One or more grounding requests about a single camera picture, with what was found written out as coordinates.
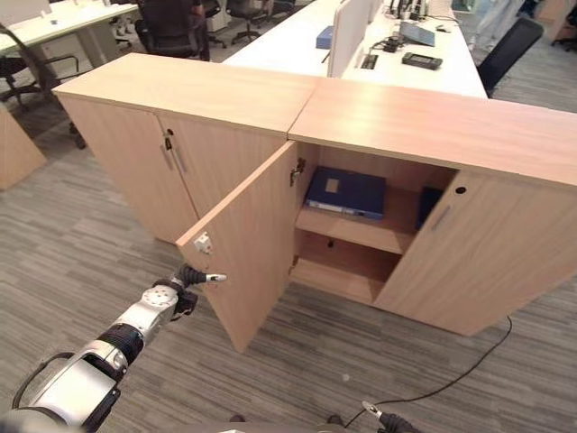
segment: white desk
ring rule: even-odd
[[[50,5],[51,14],[10,25],[10,30],[27,46],[39,44],[75,32],[93,67],[119,57],[108,21],[117,15],[138,9],[137,5],[104,6],[101,1],[72,0]],[[17,51],[8,36],[0,35],[0,54]]]
[[[439,24],[450,33],[436,32],[435,27]],[[400,20],[391,20],[385,18],[383,14],[377,14],[367,28],[361,51],[368,53],[372,44],[381,41],[383,35],[390,36],[393,32],[397,32],[399,26]],[[372,53],[379,56],[375,69],[357,68],[355,66],[360,65],[357,61],[357,65],[349,65],[343,78],[404,88],[422,88],[468,97],[487,97],[459,25],[453,21],[429,18],[418,26],[435,32],[435,47],[410,43],[394,53],[374,50]],[[401,59],[407,52],[437,57],[443,59],[443,64],[438,70],[404,65]]]
[[[333,25],[341,0],[316,0],[224,61],[228,65],[326,77],[328,50],[316,36]]]
[[[326,76],[328,64],[327,61],[322,63],[322,60],[328,50],[316,48],[316,36],[327,25],[332,25],[334,11],[339,3],[339,0],[316,0],[236,52],[224,63]],[[431,6],[431,14],[453,16],[449,3],[445,1],[435,2]],[[357,59],[354,59],[344,72],[343,78],[471,97],[487,97],[457,23],[430,18],[419,26],[434,30],[439,24],[443,24],[451,32],[435,32],[435,47],[409,44],[396,53],[374,51],[379,55],[375,69],[358,69],[355,67]],[[368,52],[373,43],[392,35],[397,29],[398,20],[385,18],[382,11],[379,11],[374,21],[367,26],[359,52]],[[441,58],[443,65],[438,70],[403,65],[401,59],[406,52]]]

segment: cabinet top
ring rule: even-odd
[[[326,78],[288,138],[577,186],[577,115],[537,106]]]
[[[58,86],[54,93],[151,112],[189,115],[286,137],[318,80],[203,61],[128,54]]]

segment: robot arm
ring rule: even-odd
[[[46,427],[65,424],[97,431],[120,397],[117,385],[138,354],[163,325],[193,311],[197,295],[186,288],[224,280],[224,275],[207,275],[183,265],[167,280],[156,281],[110,328],[73,354],[28,407],[18,408],[19,392],[0,425],[33,419]]]

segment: white latch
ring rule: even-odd
[[[194,242],[195,247],[197,250],[204,254],[211,254],[213,252],[213,244],[210,242],[210,237],[208,237],[208,233],[204,232],[200,235]]]

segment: gray carpet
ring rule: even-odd
[[[546,44],[536,50],[541,54],[527,55],[497,97],[577,112],[577,56]],[[214,59],[219,55],[224,51],[213,50]],[[551,77],[561,89],[551,88]],[[14,115],[49,161],[0,198],[1,411],[43,356],[80,348],[180,263],[175,247],[137,223],[90,150],[76,149],[65,114],[28,101],[32,110]],[[513,320],[509,340],[471,376],[430,399],[385,410],[428,433],[573,433],[577,280]],[[506,325],[460,337],[291,286],[239,355],[201,297],[193,316],[166,326],[133,365],[100,431],[172,431],[235,412],[297,426],[314,426],[333,412],[348,419],[363,399],[411,398],[451,381]],[[377,427],[365,415],[352,430]]]

